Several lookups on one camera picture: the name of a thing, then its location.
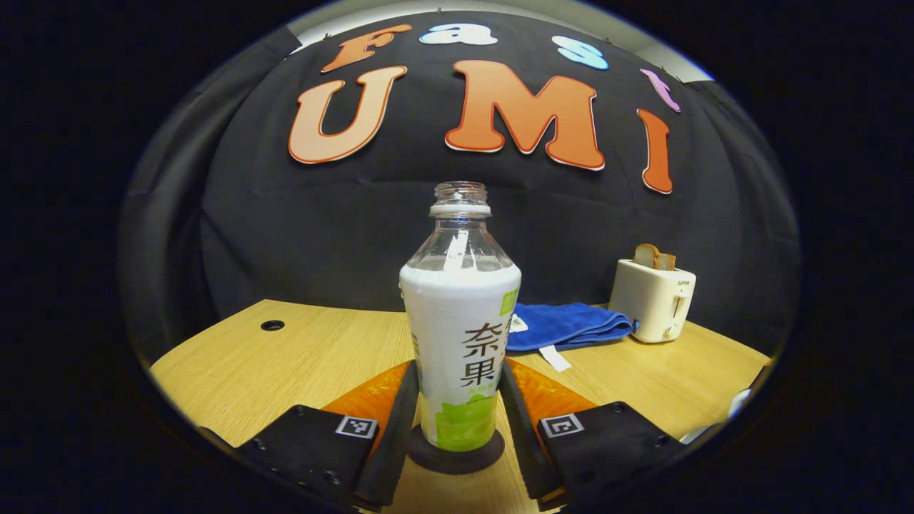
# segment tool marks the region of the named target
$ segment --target blue towel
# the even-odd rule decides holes
[[[508,335],[508,351],[530,351],[549,345],[555,345],[557,350],[580,348],[632,333],[632,322],[624,314],[584,304],[517,304],[515,316],[526,323],[528,330]]]

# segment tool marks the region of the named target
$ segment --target white toaster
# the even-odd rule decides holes
[[[695,291],[695,274],[674,268],[655,270],[620,259],[607,308],[622,313],[638,328],[632,336],[645,343],[679,337]]]

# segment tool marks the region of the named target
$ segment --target table surface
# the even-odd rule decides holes
[[[278,319],[277,331],[260,328]],[[538,353],[509,355],[598,405],[623,401],[673,437],[724,421],[733,396],[769,358],[686,322],[680,337],[618,342],[562,352],[555,371]],[[321,408],[362,382],[413,359],[405,313],[360,311],[263,300],[191,337],[151,368],[159,387],[191,423],[233,446],[295,404]],[[496,427],[505,453],[470,475],[428,471],[407,458],[392,506],[384,512],[538,512],[528,498],[505,408]]]

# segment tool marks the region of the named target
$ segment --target black backdrop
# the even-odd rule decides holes
[[[428,45],[429,27],[475,23],[498,42]],[[412,25],[375,55],[321,73],[339,44]],[[596,70],[561,56],[553,36],[598,48]],[[197,85],[158,131],[128,188],[121,273],[128,326],[150,360],[262,298],[402,310],[399,267],[430,233],[435,184],[476,180],[489,189],[490,230],[524,272],[519,301],[607,302],[616,262],[649,241],[678,257],[700,285],[689,318],[771,355],[796,310],[800,249],[792,201],[759,129],[714,82],[682,84],[604,41],[532,18],[446,12],[390,18],[335,34],[287,59],[282,31]],[[553,76],[592,86],[599,171],[530,155],[508,137],[495,154],[448,148],[465,80],[453,64],[501,62],[532,92]],[[303,165],[289,152],[298,96],[344,80],[322,130],[345,130],[356,79],[406,66],[393,83],[377,136],[354,154]],[[639,71],[659,75],[681,112]],[[642,184],[648,159],[637,110],[669,127],[669,195]],[[508,134],[501,117],[494,127]]]
[[[898,12],[680,4],[612,8],[700,56],[803,170],[788,181],[803,247],[822,259],[804,274],[783,375],[762,390],[777,401],[751,403],[703,465],[604,508],[910,511],[898,408],[907,337],[897,334],[907,248],[891,212],[910,186],[893,172],[904,134],[892,122],[905,98],[905,63],[891,51]],[[230,473],[167,409],[127,346],[114,263],[130,170],[165,114],[301,8],[12,6],[8,78],[22,96],[11,99],[5,511],[292,510]]]

